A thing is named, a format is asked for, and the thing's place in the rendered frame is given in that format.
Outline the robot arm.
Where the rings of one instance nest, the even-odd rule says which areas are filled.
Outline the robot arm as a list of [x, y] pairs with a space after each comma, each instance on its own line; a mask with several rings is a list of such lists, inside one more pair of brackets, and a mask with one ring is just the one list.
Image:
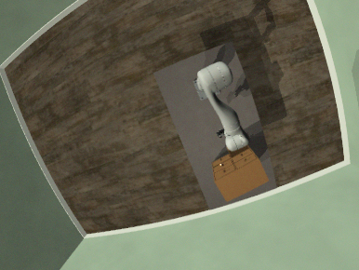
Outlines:
[[219, 61], [200, 70], [197, 76], [200, 84], [203, 85], [198, 85], [200, 90], [207, 95], [224, 127], [227, 148], [235, 151], [247, 146], [249, 138], [240, 125], [237, 113], [215, 94], [232, 83], [233, 74], [229, 66]]

